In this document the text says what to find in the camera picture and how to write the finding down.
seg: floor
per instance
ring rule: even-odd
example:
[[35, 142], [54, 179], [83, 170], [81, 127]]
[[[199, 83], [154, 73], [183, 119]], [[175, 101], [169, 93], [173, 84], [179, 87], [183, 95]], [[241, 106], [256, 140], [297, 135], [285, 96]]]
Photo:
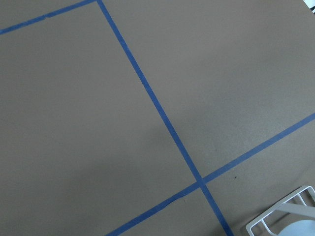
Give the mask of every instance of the floor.
[[301, 0], [2, 3], [0, 235], [247, 235], [315, 185], [314, 21]]

